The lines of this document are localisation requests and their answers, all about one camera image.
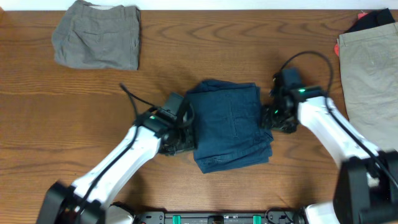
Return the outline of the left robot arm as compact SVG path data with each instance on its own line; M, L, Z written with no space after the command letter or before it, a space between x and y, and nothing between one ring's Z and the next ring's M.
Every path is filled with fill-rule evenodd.
M195 148L190 101L172 93L166 103L138 114L124 139L96 167L70 186L54 183L37 223L134 223L135 214L114 202L120 190L157 154Z

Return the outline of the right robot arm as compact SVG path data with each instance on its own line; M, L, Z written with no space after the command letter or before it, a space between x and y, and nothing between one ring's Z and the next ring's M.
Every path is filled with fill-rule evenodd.
M319 86L305 86L295 69L273 76L272 103L261 127L294 133L309 129L339 168L333 200L301 209L295 223L392 223L397 221L397 152L368 141Z

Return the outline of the navy blue shorts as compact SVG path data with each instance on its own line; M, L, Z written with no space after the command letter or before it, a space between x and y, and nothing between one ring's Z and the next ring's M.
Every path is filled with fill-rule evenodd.
M204 174L269 161L274 138L260 127L260 88L255 83L204 80L185 96L195 112L193 157Z

